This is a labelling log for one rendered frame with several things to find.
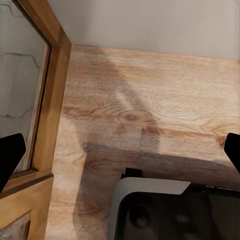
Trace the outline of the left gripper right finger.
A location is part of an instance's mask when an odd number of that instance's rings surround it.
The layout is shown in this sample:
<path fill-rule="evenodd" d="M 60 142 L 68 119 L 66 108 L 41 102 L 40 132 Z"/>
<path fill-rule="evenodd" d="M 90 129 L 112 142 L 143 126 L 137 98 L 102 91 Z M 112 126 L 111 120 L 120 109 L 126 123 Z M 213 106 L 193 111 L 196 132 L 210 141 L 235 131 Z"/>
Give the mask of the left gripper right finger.
<path fill-rule="evenodd" d="M 228 133 L 224 151 L 240 173 L 240 135 L 235 133 Z"/>

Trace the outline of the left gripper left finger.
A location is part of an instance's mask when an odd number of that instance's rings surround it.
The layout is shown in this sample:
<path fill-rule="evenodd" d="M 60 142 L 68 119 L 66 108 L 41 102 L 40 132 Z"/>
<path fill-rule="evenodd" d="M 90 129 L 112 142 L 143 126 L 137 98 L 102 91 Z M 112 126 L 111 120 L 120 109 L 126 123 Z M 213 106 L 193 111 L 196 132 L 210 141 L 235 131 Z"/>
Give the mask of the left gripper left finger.
<path fill-rule="evenodd" d="M 0 193 L 26 152 L 21 133 L 0 138 Z"/>

